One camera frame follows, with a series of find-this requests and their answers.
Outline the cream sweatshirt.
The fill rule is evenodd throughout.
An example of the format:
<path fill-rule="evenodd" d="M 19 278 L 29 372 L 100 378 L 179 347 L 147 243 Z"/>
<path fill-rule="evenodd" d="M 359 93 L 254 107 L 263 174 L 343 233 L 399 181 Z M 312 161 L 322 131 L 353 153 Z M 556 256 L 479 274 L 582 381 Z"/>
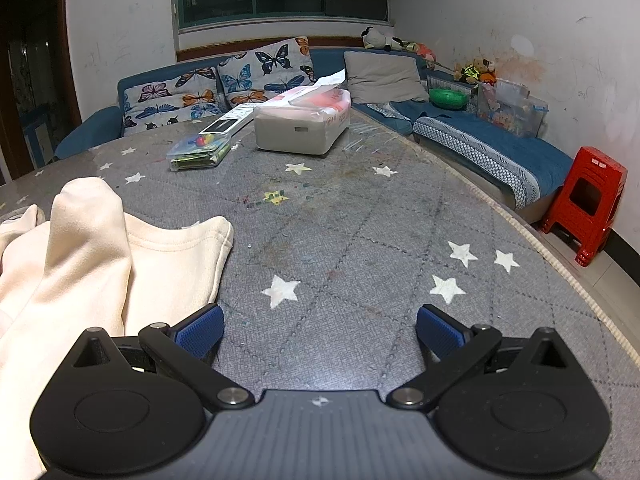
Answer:
<path fill-rule="evenodd" d="M 99 178 L 67 182 L 50 214 L 1 223 L 1 475 L 43 471 L 32 408 L 86 328 L 130 336 L 176 324 L 217 296 L 234 229 L 223 216 L 161 229 L 127 214 Z"/>

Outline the yellow plush toys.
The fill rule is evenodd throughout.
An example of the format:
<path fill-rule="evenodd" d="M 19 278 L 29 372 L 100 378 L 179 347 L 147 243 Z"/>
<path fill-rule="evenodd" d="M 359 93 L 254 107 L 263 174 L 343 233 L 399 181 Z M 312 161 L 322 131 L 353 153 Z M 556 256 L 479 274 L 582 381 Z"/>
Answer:
<path fill-rule="evenodd" d="M 463 81 L 467 84 L 495 84 L 497 82 L 496 64 L 487 58 L 474 58 L 466 65 L 457 63 L 454 66 L 455 81 Z"/>

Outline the green bowl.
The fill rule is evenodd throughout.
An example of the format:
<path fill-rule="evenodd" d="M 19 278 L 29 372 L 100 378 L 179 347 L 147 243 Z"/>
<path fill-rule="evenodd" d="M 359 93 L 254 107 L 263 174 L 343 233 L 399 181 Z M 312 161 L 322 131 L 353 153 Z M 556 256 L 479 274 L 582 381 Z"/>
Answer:
<path fill-rule="evenodd" d="M 428 96 L 434 106 L 443 110 L 465 110 L 468 105 L 468 97 L 458 90 L 431 88 Z"/>

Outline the grey cushion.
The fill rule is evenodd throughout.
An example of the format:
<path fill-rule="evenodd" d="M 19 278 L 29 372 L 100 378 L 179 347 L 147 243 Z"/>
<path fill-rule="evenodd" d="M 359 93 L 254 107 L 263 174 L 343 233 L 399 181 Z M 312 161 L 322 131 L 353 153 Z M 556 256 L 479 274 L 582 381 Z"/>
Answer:
<path fill-rule="evenodd" d="M 356 104 L 427 102 L 416 60 L 405 55 L 347 51 L 347 90 Z"/>

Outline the blue corner sofa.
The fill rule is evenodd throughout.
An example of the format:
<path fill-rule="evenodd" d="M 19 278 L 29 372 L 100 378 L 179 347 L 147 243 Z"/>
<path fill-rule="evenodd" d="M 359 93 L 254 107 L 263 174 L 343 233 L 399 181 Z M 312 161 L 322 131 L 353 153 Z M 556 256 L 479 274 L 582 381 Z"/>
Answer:
<path fill-rule="evenodd" d="M 66 136 L 54 157 L 69 158 L 123 136 L 132 119 L 127 92 L 135 86 L 193 75 L 201 68 L 217 68 L 224 61 L 221 56 L 202 58 L 122 79 L 118 83 L 119 104 L 90 116 Z M 472 174 L 503 188 L 514 198 L 514 210 L 537 203 L 535 190 L 539 191 L 540 200 L 552 198 L 573 163 L 570 156 L 544 140 L 519 138 L 465 110 L 444 110 L 420 102 L 357 104 L 355 108 L 401 136 L 416 134 Z"/>

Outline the grey tissue box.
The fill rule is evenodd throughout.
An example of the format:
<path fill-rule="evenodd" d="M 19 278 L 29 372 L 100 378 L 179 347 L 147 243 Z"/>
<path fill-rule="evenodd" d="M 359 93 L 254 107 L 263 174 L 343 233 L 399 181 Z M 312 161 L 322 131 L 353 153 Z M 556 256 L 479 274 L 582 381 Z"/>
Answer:
<path fill-rule="evenodd" d="M 260 150 L 324 155 L 350 124 L 352 99 L 342 88 L 346 72 L 318 79 L 259 104 L 254 109 L 256 145 Z"/>

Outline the clear box of coloured items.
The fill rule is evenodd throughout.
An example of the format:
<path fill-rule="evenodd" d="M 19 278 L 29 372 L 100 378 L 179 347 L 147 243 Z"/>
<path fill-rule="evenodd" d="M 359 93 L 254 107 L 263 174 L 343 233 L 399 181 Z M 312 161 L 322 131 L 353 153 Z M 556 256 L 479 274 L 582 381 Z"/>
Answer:
<path fill-rule="evenodd" d="M 202 133 L 176 143 L 166 159 L 172 171 L 218 166 L 230 151 L 228 136 Z"/>

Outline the black white plush toy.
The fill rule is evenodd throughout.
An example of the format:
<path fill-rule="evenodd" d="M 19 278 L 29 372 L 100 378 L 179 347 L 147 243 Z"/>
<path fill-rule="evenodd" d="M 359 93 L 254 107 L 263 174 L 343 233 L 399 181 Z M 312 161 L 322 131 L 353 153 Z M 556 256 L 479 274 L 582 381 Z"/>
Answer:
<path fill-rule="evenodd" d="M 404 46 L 399 38 L 388 36 L 369 26 L 360 35 L 363 47 L 366 49 L 390 51 L 402 51 Z"/>

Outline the clear plastic storage box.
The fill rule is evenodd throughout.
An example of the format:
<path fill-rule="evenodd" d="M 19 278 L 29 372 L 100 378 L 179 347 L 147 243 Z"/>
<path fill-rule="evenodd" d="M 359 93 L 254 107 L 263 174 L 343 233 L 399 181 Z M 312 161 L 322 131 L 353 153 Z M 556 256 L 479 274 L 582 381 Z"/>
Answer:
<path fill-rule="evenodd" d="M 498 79 L 478 86 L 477 116 L 519 138 L 536 138 L 548 111 L 524 84 Z"/>

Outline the white remote control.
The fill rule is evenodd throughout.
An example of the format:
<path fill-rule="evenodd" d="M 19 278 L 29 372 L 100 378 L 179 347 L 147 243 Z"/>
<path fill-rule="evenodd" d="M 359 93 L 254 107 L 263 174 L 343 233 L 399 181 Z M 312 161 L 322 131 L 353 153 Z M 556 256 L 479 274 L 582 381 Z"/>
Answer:
<path fill-rule="evenodd" d="M 219 134 L 231 138 L 254 119 L 256 110 L 261 106 L 262 103 L 244 103 L 233 107 L 201 130 L 200 134 Z"/>

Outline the red plastic stool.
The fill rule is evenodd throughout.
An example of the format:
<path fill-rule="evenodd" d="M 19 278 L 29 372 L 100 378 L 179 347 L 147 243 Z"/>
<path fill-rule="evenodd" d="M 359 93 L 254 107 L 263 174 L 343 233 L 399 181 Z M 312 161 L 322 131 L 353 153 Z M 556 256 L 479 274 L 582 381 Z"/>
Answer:
<path fill-rule="evenodd" d="M 593 146 L 582 146 L 542 219 L 541 231 L 558 226 L 567 232 L 579 245 L 576 262 L 589 266 L 611 232 L 626 179 L 626 167 Z"/>

